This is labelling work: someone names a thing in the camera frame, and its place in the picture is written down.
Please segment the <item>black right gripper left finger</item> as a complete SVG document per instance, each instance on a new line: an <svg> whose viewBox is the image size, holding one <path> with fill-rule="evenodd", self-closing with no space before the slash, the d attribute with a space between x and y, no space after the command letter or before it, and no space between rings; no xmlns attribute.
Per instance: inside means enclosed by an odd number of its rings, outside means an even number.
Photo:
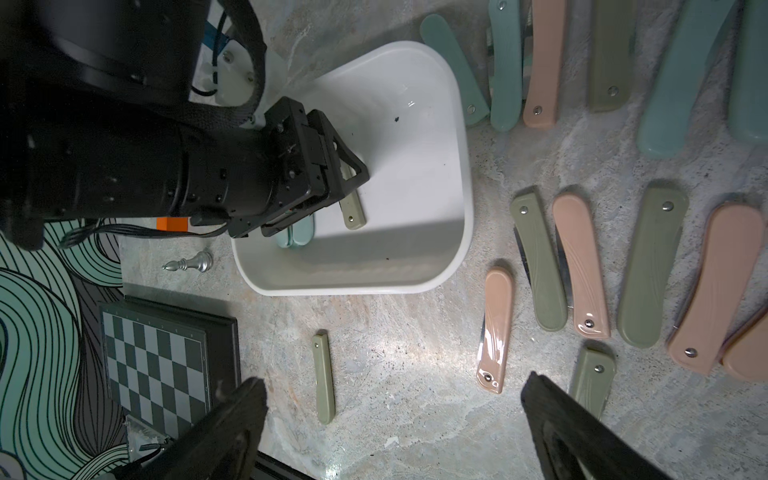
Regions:
<svg viewBox="0 0 768 480"><path fill-rule="evenodd" d="M263 380L249 378L197 425L143 466L113 470L115 479L248 479L268 407Z"/></svg>

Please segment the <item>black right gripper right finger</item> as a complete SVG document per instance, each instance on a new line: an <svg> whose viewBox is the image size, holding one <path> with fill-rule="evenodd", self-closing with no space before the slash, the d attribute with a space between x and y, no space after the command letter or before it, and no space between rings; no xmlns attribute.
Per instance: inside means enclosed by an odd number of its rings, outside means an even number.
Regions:
<svg viewBox="0 0 768 480"><path fill-rule="evenodd" d="M529 375L521 404L546 479L668 477L544 375Z"/></svg>

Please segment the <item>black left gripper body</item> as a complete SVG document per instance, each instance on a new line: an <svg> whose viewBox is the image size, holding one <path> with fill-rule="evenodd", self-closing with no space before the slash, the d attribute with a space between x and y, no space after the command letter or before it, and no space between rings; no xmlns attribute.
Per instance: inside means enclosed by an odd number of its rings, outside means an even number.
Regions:
<svg viewBox="0 0 768 480"><path fill-rule="evenodd" d="M370 180L365 163L328 117L283 97L265 115L257 145L227 169L228 234L270 237L346 198Z"/></svg>

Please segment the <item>white storage box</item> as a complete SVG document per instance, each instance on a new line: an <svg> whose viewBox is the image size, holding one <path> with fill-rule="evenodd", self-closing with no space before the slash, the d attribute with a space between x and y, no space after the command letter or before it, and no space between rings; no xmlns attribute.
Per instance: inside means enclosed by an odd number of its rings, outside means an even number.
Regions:
<svg viewBox="0 0 768 480"><path fill-rule="evenodd" d="M252 233L233 242L244 281L267 296L410 294L447 280L469 249L474 209L458 84L413 41L377 48L289 96L327 115L366 164L366 224L338 206L316 213L310 243L282 249Z"/></svg>

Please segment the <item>olive knife box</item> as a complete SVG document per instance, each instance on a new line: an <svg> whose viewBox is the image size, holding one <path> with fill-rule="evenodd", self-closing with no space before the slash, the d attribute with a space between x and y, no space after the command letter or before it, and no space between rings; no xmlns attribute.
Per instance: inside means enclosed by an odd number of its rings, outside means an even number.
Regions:
<svg viewBox="0 0 768 480"><path fill-rule="evenodd" d="M327 332L318 331L312 337L312 354L316 379L316 408L323 425L332 422L336 414L330 346Z"/></svg>

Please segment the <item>olive fruit knife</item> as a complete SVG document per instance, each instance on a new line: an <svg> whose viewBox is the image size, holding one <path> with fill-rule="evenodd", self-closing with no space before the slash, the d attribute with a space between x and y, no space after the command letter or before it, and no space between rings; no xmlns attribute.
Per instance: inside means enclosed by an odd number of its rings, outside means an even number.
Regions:
<svg viewBox="0 0 768 480"><path fill-rule="evenodd" d="M617 327L631 346L647 349L660 338L667 283L689 206L680 189L652 183L638 213L618 306Z"/></svg>

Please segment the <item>pink fruit knife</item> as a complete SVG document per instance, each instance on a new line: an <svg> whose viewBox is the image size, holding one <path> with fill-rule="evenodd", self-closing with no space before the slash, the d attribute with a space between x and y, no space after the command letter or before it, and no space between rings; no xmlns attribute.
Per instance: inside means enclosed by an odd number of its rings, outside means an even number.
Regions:
<svg viewBox="0 0 768 480"><path fill-rule="evenodd" d="M608 339L610 321L590 208L582 197L566 192L554 199L552 213L568 266L575 329L585 338Z"/></svg>

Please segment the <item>green fruit knife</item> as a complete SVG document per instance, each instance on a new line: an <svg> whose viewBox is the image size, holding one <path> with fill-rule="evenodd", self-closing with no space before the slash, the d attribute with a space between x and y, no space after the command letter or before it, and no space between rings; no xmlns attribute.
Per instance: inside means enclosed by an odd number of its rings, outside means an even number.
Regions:
<svg viewBox="0 0 768 480"><path fill-rule="evenodd" d="M643 155L669 159L682 151L692 109L736 10L735 0L683 3L640 119Z"/></svg>

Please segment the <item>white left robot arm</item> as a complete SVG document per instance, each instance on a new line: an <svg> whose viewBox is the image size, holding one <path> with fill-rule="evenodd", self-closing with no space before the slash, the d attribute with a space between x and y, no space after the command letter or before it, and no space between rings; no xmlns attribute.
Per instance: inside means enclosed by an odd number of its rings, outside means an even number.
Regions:
<svg viewBox="0 0 768 480"><path fill-rule="evenodd" d="M246 127L265 89L252 5L222 8L254 83L239 106L189 94L206 1L5 1L1 5L1 231L17 247L161 238L139 218L186 218L197 236L272 236L365 184L366 165L326 115L290 98Z"/></svg>

